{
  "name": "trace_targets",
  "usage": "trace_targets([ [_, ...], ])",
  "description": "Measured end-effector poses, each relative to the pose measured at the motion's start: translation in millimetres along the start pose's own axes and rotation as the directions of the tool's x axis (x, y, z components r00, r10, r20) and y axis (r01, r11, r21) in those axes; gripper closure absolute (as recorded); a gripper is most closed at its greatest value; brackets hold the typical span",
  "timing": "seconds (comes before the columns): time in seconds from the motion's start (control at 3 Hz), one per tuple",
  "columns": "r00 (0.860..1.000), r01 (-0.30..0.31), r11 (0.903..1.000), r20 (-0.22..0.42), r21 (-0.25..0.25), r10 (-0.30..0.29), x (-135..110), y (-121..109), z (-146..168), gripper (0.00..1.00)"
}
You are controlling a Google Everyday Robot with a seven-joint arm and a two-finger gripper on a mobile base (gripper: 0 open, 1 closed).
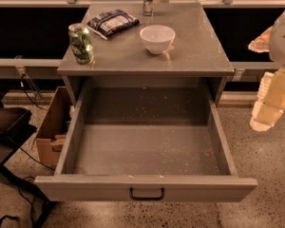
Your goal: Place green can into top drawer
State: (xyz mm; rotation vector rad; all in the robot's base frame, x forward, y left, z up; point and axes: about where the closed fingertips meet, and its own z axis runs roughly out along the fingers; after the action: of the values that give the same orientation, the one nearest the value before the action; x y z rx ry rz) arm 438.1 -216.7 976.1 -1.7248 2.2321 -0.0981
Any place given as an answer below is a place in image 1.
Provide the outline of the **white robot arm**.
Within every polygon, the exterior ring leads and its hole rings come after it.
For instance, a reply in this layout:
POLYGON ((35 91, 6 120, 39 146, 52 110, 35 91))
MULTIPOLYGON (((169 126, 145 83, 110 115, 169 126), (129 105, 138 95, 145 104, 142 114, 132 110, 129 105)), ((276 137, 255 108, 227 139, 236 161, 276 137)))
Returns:
POLYGON ((248 49, 268 52, 270 59, 280 65, 275 73, 264 73, 250 121, 255 131, 267 131, 285 111, 285 10, 271 27, 250 43, 248 49))

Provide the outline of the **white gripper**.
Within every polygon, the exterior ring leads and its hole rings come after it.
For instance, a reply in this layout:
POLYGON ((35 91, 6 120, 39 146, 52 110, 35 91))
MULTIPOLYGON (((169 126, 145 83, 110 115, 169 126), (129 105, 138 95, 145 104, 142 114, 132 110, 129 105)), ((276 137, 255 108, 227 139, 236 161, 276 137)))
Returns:
MULTIPOLYGON (((248 49, 257 53, 268 52, 272 29, 269 27, 263 31, 249 44, 248 49)), ((280 109, 285 109, 285 68, 280 69, 275 74, 264 73, 259 84, 257 100, 252 110, 250 126, 258 132, 269 130, 284 113, 280 109), (273 88, 274 106, 265 104, 265 97, 270 86, 273 88)))

